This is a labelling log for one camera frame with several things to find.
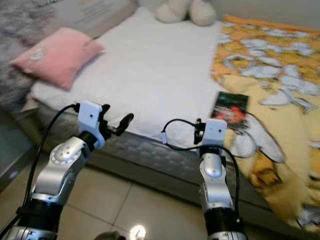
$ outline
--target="book cover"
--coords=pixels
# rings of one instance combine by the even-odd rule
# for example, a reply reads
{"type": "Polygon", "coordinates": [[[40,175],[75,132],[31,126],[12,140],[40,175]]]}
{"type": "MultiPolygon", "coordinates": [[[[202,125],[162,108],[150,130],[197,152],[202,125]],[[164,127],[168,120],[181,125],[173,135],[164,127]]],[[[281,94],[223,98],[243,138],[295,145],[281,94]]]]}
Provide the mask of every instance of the book cover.
{"type": "Polygon", "coordinates": [[[249,97],[246,95],[220,91],[211,117],[213,119],[225,120],[229,128],[244,128],[248,100],[249,97]]]}

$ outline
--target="beige floor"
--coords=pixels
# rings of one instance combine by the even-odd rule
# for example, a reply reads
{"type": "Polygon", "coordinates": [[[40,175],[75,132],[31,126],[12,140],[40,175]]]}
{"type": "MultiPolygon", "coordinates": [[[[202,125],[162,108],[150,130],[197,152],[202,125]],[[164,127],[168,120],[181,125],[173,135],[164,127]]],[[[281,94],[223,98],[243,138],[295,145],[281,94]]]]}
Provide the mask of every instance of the beige floor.
{"type": "MultiPolygon", "coordinates": [[[[0,195],[0,229],[21,204],[28,169],[0,195]]],[[[137,225],[147,240],[205,240],[201,210],[193,205],[135,184],[127,179],[84,168],[63,210],[59,240],[93,240],[107,231],[118,231],[130,240],[137,225]]],[[[263,228],[247,226],[250,240],[288,239],[263,228]]]]}

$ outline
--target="stuffed toy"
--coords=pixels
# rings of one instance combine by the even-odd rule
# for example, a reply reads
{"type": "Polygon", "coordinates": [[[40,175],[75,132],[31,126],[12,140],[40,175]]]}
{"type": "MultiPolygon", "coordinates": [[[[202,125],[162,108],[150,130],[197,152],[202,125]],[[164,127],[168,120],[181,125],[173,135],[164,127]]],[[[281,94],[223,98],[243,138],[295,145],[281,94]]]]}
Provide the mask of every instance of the stuffed toy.
{"type": "Polygon", "coordinates": [[[198,26],[209,26],[216,20],[216,11],[210,0],[169,0],[156,11],[156,19],[163,23],[183,21],[189,12],[191,21],[198,26]]]}

